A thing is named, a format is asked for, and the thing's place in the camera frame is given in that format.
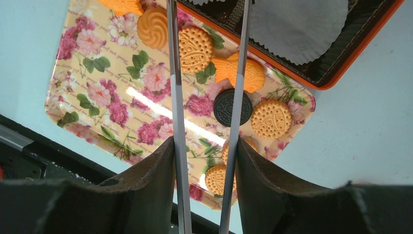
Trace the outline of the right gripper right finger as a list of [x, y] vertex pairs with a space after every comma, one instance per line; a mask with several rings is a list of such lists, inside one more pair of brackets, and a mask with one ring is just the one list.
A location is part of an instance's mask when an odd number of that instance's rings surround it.
[[301, 179], [239, 139], [236, 184], [245, 234], [410, 234], [413, 188], [348, 183], [329, 189]]

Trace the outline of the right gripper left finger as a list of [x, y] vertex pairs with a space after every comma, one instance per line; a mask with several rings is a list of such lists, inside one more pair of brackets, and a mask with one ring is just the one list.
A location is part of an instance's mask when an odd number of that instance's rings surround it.
[[0, 184], [3, 234], [167, 234], [175, 183], [174, 141], [97, 186], [70, 179]]

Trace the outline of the black sandwich cookie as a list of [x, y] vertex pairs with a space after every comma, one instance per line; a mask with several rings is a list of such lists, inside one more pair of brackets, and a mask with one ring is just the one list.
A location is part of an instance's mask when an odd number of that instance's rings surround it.
[[[226, 89], [220, 92], [213, 103], [213, 113], [216, 120], [225, 127], [231, 126], [235, 89]], [[243, 93], [240, 126], [244, 125], [252, 116], [253, 105], [246, 93]]]

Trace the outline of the metal tongs white handle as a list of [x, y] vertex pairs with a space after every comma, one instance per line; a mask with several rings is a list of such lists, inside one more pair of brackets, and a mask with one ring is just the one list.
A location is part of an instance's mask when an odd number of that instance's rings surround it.
[[178, 2], [176, 0], [167, 1], [167, 18], [168, 18], [168, 39], [169, 39], [169, 57], [170, 57], [170, 81], [172, 97], [172, 120], [173, 120], [173, 140], [175, 147], [176, 161], [176, 181], [177, 181], [177, 199], [178, 199], [178, 221], [179, 232], [181, 234], [192, 233], [191, 210], [189, 203], [189, 192], [192, 168], [188, 165], [188, 159], [194, 158], [196, 154], [191, 153], [191, 149], [186, 148], [186, 131], [203, 138], [203, 142], [209, 142], [211, 145], [206, 149], [217, 150], [219, 145], [224, 143], [224, 139], [209, 132], [196, 122], [195, 118], [213, 117], [213, 96], [206, 93], [204, 89], [199, 89], [198, 94], [183, 95], [182, 78], [187, 77], [204, 77], [212, 76], [212, 71], [216, 68], [215, 63], [210, 62], [202, 71], [197, 73], [187, 73], [181, 70], [179, 56], [179, 39], [178, 32], [188, 27], [196, 27], [204, 30], [209, 34], [212, 45], [213, 55], [223, 55], [225, 42], [228, 37], [223, 36], [218, 30], [213, 29], [208, 23], [206, 26], [199, 24], [189, 24], [182, 27], [178, 22]]

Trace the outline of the floral rectangular tray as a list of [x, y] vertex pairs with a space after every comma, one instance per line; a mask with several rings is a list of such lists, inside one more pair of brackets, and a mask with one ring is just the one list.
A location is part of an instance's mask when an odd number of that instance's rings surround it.
[[[60, 39], [45, 109], [57, 126], [130, 164], [149, 156], [173, 133], [169, 50], [145, 46], [138, 16], [117, 17], [96, 0], [72, 0]], [[216, 96], [230, 87], [212, 76], [182, 78], [183, 95], [199, 89]], [[201, 128], [228, 140], [230, 129], [215, 118], [195, 118]], [[186, 131], [191, 166], [190, 197], [214, 210], [222, 199], [208, 190], [205, 174], [223, 165], [223, 144], [206, 149]]]

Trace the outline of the orange cookie tin box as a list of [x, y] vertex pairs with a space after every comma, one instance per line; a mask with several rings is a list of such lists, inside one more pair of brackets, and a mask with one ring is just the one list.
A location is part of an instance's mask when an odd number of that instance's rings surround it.
[[318, 90], [333, 87], [401, 6], [400, 0], [181, 0], [179, 8]]

